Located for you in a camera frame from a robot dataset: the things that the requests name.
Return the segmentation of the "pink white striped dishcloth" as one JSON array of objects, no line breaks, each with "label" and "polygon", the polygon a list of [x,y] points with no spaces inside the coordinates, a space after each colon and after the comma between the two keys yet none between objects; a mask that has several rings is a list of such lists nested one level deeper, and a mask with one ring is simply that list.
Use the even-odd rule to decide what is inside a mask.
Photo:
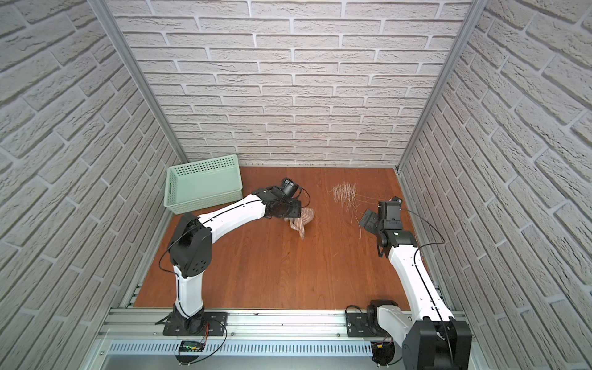
[{"label": "pink white striped dishcloth", "polygon": [[305,226],[311,223],[315,218],[315,210],[312,208],[302,208],[300,217],[285,217],[290,228],[297,231],[302,240],[305,239]]}]

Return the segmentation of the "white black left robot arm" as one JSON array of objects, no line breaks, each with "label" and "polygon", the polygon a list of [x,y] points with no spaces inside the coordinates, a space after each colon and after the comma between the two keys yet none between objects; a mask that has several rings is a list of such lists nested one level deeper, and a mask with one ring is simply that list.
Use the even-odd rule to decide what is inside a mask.
[{"label": "white black left robot arm", "polygon": [[187,215],[180,235],[166,250],[176,279],[173,314],[181,323],[189,326],[204,322],[203,278],[211,264],[214,244],[255,220],[300,217],[304,192],[297,183],[285,178],[281,185],[257,189],[225,208],[197,217]]}]

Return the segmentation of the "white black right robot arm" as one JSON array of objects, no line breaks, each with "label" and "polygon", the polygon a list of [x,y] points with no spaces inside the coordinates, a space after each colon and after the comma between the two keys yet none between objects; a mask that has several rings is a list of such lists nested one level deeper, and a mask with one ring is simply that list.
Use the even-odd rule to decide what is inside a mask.
[{"label": "white black right robot arm", "polygon": [[386,257],[402,283],[410,313],[394,302],[374,300],[366,311],[368,325],[378,336],[393,340],[406,369],[468,369],[473,334],[457,320],[439,296],[412,232],[401,219],[402,200],[380,201],[366,210],[359,225],[376,236],[379,257]]}]

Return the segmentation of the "mint green perforated plastic basket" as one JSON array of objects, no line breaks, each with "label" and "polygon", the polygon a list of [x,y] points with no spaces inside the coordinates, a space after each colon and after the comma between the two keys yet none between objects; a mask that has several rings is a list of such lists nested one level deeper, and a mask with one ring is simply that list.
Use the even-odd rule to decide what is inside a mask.
[{"label": "mint green perforated plastic basket", "polygon": [[231,154],[167,169],[163,206],[185,214],[243,198],[237,155]]}]

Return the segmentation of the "right black round controller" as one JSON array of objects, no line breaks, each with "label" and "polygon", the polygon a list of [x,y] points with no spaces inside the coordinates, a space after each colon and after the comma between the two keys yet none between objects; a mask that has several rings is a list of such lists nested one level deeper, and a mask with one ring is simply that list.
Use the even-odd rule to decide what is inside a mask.
[{"label": "right black round controller", "polygon": [[396,357],[396,347],[393,342],[371,342],[372,360],[379,366],[387,366]]}]

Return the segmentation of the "left green circuit board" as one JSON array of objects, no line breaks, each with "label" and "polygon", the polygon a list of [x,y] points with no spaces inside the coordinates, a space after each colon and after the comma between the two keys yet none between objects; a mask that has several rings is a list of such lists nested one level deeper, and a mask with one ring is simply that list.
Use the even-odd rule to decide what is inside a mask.
[{"label": "left green circuit board", "polygon": [[202,353],[205,346],[203,342],[182,341],[178,348],[178,354],[180,356],[196,356],[198,353]]}]

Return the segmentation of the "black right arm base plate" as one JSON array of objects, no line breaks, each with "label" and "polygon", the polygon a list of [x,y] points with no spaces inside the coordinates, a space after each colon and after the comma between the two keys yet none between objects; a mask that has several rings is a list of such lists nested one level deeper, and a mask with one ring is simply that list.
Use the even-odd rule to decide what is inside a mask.
[{"label": "black right arm base plate", "polygon": [[370,338],[387,337],[387,332],[378,324],[376,306],[369,305],[364,311],[357,305],[349,305],[345,309],[345,320],[348,337]]}]

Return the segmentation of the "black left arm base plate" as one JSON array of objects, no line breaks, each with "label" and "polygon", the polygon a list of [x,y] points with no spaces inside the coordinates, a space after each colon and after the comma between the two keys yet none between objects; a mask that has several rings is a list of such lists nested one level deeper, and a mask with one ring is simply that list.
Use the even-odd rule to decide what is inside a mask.
[{"label": "black left arm base plate", "polygon": [[223,337],[228,313],[223,311],[199,312],[188,319],[178,311],[172,311],[166,318],[157,322],[164,324],[164,336],[209,336]]}]

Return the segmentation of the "aluminium mounting rail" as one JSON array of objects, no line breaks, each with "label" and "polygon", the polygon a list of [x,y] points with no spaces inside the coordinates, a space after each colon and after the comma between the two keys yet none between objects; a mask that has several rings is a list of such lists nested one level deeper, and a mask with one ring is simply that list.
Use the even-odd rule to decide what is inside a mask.
[{"label": "aluminium mounting rail", "polygon": [[[370,358],[371,342],[393,342],[388,337],[348,337],[345,309],[211,311],[228,313],[223,337],[164,336],[164,324],[157,322],[169,315],[168,310],[113,309],[92,344],[89,361],[103,361],[107,356],[169,356],[182,364],[208,356]],[[180,356],[182,341],[203,342],[206,346],[196,356]]]}]

